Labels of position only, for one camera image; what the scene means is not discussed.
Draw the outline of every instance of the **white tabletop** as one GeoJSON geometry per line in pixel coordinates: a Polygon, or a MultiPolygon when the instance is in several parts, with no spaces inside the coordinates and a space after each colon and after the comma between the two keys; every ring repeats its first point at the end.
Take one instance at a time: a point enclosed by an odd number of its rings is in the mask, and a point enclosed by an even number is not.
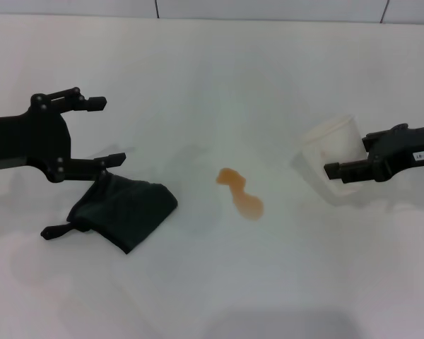
{"type": "Polygon", "coordinates": [[[338,200],[298,156],[336,115],[424,126],[424,26],[0,16],[0,116],[74,86],[108,105],[64,115],[73,157],[125,151],[179,208],[127,256],[46,242],[90,183],[1,170],[0,338],[424,338],[423,169],[338,200]]]}

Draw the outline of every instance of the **white cup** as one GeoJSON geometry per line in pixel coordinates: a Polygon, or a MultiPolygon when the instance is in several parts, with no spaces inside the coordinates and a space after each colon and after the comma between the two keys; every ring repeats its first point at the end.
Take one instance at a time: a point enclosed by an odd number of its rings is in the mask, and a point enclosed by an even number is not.
{"type": "Polygon", "coordinates": [[[340,179],[330,180],[324,165],[333,162],[352,162],[367,158],[360,132],[351,115],[337,117],[320,124],[302,139],[302,153],[326,186],[337,196],[356,192],[362,183],[343,184],[340,179]]]}

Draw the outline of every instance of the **black cloth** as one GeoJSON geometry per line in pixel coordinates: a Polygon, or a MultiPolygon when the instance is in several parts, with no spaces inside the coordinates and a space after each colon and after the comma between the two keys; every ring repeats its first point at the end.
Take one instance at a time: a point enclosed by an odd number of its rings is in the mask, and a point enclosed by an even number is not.
{"type": "Polygon", "coordinates": [[[46,227],[41,235],[50,240],[74,229],[94,230],[128,254],[176,207],[176,198],[162,184],[107,173],[71,209],[69,224],[46,227]]]}

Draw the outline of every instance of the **orange liquid spill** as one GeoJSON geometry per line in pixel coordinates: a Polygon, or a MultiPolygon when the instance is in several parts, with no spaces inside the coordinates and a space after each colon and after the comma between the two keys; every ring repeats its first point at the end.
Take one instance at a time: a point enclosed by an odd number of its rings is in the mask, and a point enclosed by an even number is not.
{"type": "Polygon", "coordinates": [[[223,168],[216,181],[220,185],[229,186],[232,202],[242,217],[258,220],[264,214],[264,204],[261,199],[245,193],[244,188],[247,180],[239,172],[230,168],[223,168]]]}

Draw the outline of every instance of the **plastic cup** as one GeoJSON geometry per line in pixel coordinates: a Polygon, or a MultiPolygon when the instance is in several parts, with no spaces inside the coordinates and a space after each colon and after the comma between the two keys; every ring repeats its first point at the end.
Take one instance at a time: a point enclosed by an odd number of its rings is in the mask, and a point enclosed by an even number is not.
{"type": "Polygon", "coordinates": [[[351,115],[330,119],[306,133],[302,139],[302,153],[307,163],[326,186],[337,196],[356,192],[363,184],[343,184],[340,179],[330,180],[324,165],[333,162],[352,162],[367,158],[355,119],[351,115]]]}

